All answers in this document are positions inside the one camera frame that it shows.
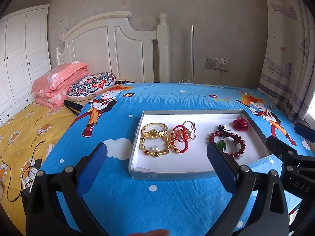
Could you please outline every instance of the curtain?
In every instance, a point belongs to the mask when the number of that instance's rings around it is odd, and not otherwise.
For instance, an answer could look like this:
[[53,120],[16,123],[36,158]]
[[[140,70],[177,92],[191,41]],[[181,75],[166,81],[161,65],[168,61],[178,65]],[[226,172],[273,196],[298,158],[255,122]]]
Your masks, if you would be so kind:
[[299,122],[315,93],[314,18],[302,0],[267,0],[267,6],[267,49],[258,90]]

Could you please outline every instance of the white tray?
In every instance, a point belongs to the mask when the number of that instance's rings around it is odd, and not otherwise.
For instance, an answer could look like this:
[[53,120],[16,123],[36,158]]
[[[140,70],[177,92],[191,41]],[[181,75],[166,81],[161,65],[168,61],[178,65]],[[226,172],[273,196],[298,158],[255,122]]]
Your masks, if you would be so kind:
[[[237,118],[248,121],[248,131],[233,129],[232,122]],[[185,153],[178,154],[170,149],[169,154],[160,157],[145,155],[139,149],[141,128],[148,123],[164,123],[168,126],[169,133],[176,125],[189,120],[196,124],[196,139],[189,141],[189,148]],[[193,178],[205,178],[214,176],[214,169],[207,158],[208,138],[212,132],[218,130],[220,124],[225,124],[227,129],[238,134],[245,140],[246,149],[244,157],[236,160],[239,165],[260,160],[269,155],[265,147],[266,137],[252,121],[244,110],[189,110],[189,111],[144,111],[140,119],[133,150],[129,160],[129,172],[134,179],[148,180],[184,180]],[[227,149],[235,152],[234,141],[226,138]],[[165,142],[159,139],[146,139],[145,147],[157,145],[161,150],[165,148]],[[178,149],[184,148],[184,143],[176,142]]]

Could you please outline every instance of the green jade pendant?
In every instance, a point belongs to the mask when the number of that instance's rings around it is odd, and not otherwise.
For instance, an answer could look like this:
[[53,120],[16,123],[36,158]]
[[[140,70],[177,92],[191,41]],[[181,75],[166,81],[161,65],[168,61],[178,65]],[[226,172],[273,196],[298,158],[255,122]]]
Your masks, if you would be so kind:
[[221,148],[222,151],[225,151],[226,150],[226,143],[224,141],[224,139],[220,140],[218,143],[217,143],[218,147]]

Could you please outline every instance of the black cable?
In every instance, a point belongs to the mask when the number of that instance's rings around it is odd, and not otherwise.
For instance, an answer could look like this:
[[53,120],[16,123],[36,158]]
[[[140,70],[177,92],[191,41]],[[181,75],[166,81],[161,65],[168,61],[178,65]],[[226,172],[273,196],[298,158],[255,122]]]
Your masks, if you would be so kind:
[[[38,143],[36,146],[35,146],[35,149],[34,149],[34,151],[33,151],[33,154],[32,154],[32,157],[31,157],[31,161],[30,161],[30,165],[31,165],[31,163],[32,163],[32,160],[33,160],[33,157],[34,157],[34,153],[35,153],[35,150],[36,150],[36,148],[41,144],[41,143],[44,143],[45,141],[43,140],[43,141],[41,141],[40,143]],[[28,170],[28,181],[30,181],[30,170]]]
[[[41,141],[41,142],[38,143],[37,146],[34,148],[34,151],[33,151],[33,154],[32,154],[32,158],[31,158],[31,161],[30,161],[30,164],[32,163],[32,159],[33,159],[33,157],[34,157],[34,153],[35,153],[36,148],[37,148],[41,143],[44,143],[44,142],[45,142],[44,140]],[[7,186],[7,200],[8,200],[9,202],[15,202],[15,201],[21,196],[22,187],[23,187],[23,175],[24,175],[24,173],[25,173],[26,170],[28,170],[28,181],[29,181],[29,182],[27,182],[27,183],[25,184],[25,186],[26,186],[27,184],[33,182],[33,180],[30,181],[30,168],[33,168],[34,166],[29,166],[29,167],[27,167],[27,168],[23,171],[22,177],[21,177],[21,188],[20,188],[19,194],[18,194],[18,196],[15,197],[13,200],[9,200],[9,198],[8,198],[8,193],[9,193],[9,188],[10,188],[10,183],[11,183],[11,178],[12,178],[12,169],[11,169],[11,167],[10,167],[8,164],[4,163],[4,161],[3,161],[1,155],[0,155],[0,158],[1,158],[1,160],[2,160],[2,163],[5,164],[5,165],[7,165],[7,166],[9,167],[9,169],[10,169],[10,180],[9,180],[9,185]]]

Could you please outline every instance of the pearl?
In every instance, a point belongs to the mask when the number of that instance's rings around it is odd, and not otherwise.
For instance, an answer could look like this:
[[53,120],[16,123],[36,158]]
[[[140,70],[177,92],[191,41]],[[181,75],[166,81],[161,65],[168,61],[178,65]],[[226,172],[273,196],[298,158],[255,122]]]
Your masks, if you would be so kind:
[[158,151],[160,151],[160,148],[159,148],[157,145],[154,145],[154,146],[152,147],[152,150],[153,150],[154,152],[158,152]]

